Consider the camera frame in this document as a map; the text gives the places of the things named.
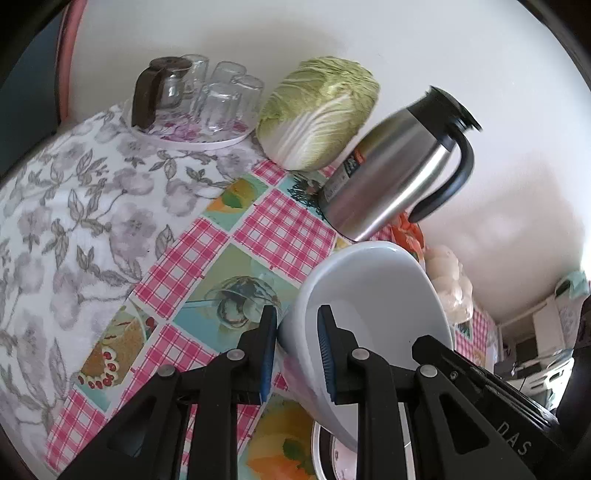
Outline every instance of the drinking glass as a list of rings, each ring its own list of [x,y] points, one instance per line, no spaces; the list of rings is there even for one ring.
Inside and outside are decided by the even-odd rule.
[[[227,137],[234,127],[240,93],[228,83],[209,83],[201,90],[196,121],[202,133]]]
[[[205,84],[209,59],[197,53],[183,55],[183,58],[191,62],[191,68],[184,77],[184,92],[189,95],[198,95]]]
[[[236,75],[244,75],[246,67],[233,61],[220,61],[213,70],[209,83],[230,83]]]
[[[236,111],[237,120],[248,127],[253,126],[261,106],[261,95],[265,84],[252,75],[236,75],[230,81],[240,93],[240,103]]]

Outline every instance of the white wall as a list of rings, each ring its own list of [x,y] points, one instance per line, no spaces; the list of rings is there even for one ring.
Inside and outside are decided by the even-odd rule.
[[[357,60],[382,86],[363,132],[429,85],[447,90],[483,131],[469,134],[468,184],[421,223],[427,241],[456,251],[498,319],[578,268],[591,226],[591,93],[517,0],[92,0],[73,115],[129,97],[152,58],[193,52],[243,63],[269,90],[300,60]]]

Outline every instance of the coffee pot handle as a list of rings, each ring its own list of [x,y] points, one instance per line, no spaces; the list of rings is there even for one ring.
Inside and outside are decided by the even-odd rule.
[[[464,183],[466,183],[466,180],[470,177],[470,173],[472,173],[472,169],[474,168],[474,151],[462,133],[462,130],[460,130],[456,124],[449,124],[447,131],[449,136],[453,138],[460,147],[460,152],[462,154],[460,163],[457,166],[456,171],[443,185],[414,206],[413,211],[408,216],[408,221],[411,223],[423,220],[427,215],[430,215],[435,209],[439,208],[444,202],[448,201],[451,196],[456,193]]]
[[[131,109],[131,126],[149,128],[156,119],[156,107],[162,95],[166,69],[152,66],[145,69],[135,83],[134,102]]]

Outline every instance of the white plastic bowl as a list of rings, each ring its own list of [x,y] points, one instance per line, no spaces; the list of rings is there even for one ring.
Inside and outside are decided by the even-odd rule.
[[[317,331],[323,304],[332,308],[338,327],[355,334],[359,346],[399,367],[418,367],[411,355],[418,337],[432,335],[449,348],[452,337],[427,275],[395,244],[352,245],[310,273],[279,326],[283,373],[300,404],[356,451],[357,405],[336,406],[326,391]]]

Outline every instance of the white tablecloth with gray flowers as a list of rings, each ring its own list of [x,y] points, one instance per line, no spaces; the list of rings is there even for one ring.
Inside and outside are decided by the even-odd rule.
[[[164,250],[264,155],[136,140],[114,106],[28,160],[0,190],[0,423],[36,457],[73,374]]]

